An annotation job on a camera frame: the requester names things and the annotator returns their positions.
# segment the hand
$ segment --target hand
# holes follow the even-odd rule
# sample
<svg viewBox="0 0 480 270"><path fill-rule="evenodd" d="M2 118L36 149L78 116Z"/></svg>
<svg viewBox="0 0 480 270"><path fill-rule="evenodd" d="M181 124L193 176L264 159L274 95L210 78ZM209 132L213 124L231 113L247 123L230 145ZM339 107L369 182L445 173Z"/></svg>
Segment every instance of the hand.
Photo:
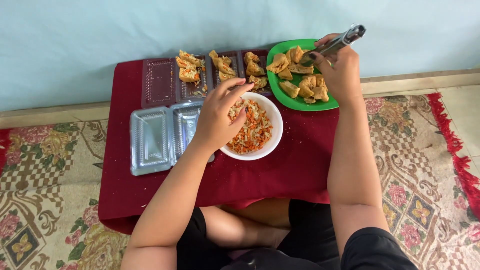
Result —
<svg viewBox="0 0 480 270"><path fill-rule="evenodd" d="M326 35L316 41L314 45L316 47L323 45L338 35ZM350 46L327 57L323 57L318 52L312 52L311 57L315 59L316 66L320 68L328 91L340 106L358 98L363 100L360 87L359 56ZM332 62L333 67L325 60Z"/></svg>
<svg viewBox="0 0 480 270"><path fill-rule="evenodd" d="M212 90L205 98L198 117L197 130L190 145L197 145L211 154L235 137L245 124L247 114L245 110L240 110L240 114L231 122L228 112L240 96L250 91L253 85L254 83L246 84L244 78L231 78ZM233 86L238 87L231 91L227 90Z"/></svg>

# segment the green plate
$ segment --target green plate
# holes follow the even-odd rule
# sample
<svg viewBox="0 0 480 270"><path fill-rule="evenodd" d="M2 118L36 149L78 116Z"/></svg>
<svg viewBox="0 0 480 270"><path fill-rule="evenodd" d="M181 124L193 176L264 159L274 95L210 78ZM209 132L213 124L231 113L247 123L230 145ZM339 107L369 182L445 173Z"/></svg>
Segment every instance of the green plate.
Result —
<svg viewBox="0 0 480 270"><path fill-rule="evenodd" d="M273 56L277 53L286 53L291 48L296 48L297 45L300 46L302 49L314 49L315 46L313 43L317 41L313 38L308 39L295 39L284 41L275 45L269 52L267 56L267 65L270 65L273 61ZM314 68L313 73L320 74L317 68ZM294 109L294 110L307 110L307 111L316 111L316 110L329 110L338 108L337 101L328 93L329 100L328 102L323 102L321 100L317 100L317 102L313 104L307 104L303 100L302 97L291 98L287 95L278 85L278 83L283 82L285 80L280 79L277 74L267 71L268 81L270 82L270 86L272 88L272 92L275 95L276 99L280 101L283 105ZM293 80L290 82L299 85L299 82L302 80L302 75L292 73Z"/></svg>

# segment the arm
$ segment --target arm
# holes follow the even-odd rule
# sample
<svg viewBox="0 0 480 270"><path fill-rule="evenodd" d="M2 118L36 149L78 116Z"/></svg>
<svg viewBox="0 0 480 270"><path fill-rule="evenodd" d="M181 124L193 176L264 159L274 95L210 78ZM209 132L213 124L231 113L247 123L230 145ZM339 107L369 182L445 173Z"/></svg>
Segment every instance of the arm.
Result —
<svg viewBox="0 0 480 270"><path fill-rule="evenodd" d="M337 35L327 35L315 45ZM357 230L365 227L389 230L361 93L358 54L350 46L341 49L337 55L327 57L334 63L333 68L323 56L318 53L315 56L325 83L340 106L327 189L341 256L347 240Z"/></svg>
<svg viewBox="0 0 480 270"><path fill-rule="evenodd" d="M233 123L228 118L230 107L253 86L244 83L240 78L224 81L205 98L195 136L140 216L122 270L176 268L176 244L192 215L208 158L245 123L244 110ZM227 92L235 85L242 86Z"/></svg>

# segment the white bowl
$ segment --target white bowl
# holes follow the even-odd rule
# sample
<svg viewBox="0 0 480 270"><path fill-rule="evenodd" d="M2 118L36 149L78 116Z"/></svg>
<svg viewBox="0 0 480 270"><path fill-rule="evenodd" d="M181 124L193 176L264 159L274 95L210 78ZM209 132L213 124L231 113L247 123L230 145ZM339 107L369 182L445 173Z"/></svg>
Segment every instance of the white bowl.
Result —
<svg viewBox="0 0 480 270"><path fill-rule="evenodd" d="M245 94L241 95L242 99L250 99L256 101L258 105L262 109L264 109L267 113L267 117L272 123L272 137L268 142L264 144L264 147L260 150L250 152L247 154L237 154L234 151L230 150L227 145L224 145L220 148L220 151L224 152L227 156L232 157L238 160L257 160L259 158L263 158L264 156L270 154L270 152L275 149L275 147L280 142L283 134L283 120L282 116L280 115L280 111L278 108L271 102L268 98L252 92L246 92Z"/></svg>

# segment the person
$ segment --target person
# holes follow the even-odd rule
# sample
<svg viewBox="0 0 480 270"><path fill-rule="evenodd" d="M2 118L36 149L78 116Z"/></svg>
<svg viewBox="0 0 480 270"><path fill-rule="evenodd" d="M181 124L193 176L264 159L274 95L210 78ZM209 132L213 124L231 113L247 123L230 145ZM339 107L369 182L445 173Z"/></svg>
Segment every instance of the person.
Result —
<svg viewBox="0 0 480 270"><path fill-rule="evenodd" d="M337 35L326 35L315 46ZM269 212L287 219L277 219L276 225L289 230L215 206L194 207L208 158L246 119L243 110L233 122L227 117L230 107L252 88L245 79L232 78L205 98L191 143L133 230L122 270L417 269L390 234L382 210L358 54L350 46L326 58L312 54L340 111L327 177L330 204L293 199L255 203L254 208L275 207ZM241 255L232 252L247 248L253 249Z"/></svg>

